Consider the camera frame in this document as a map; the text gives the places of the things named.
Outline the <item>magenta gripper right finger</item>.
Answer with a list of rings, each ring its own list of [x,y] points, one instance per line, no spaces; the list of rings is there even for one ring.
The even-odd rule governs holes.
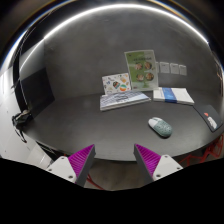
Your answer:
[[[145,183],[152,183],[182,169],[169,155],[159,155],[139,144],[134,145],[134,156]]]

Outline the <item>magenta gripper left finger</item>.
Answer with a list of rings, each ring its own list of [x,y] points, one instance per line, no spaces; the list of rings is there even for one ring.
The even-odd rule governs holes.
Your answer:
[[[47,168],[47,171],[72,183],[84,184],[94,157],[95,145],[92,144],[69,157],[59,157]]]

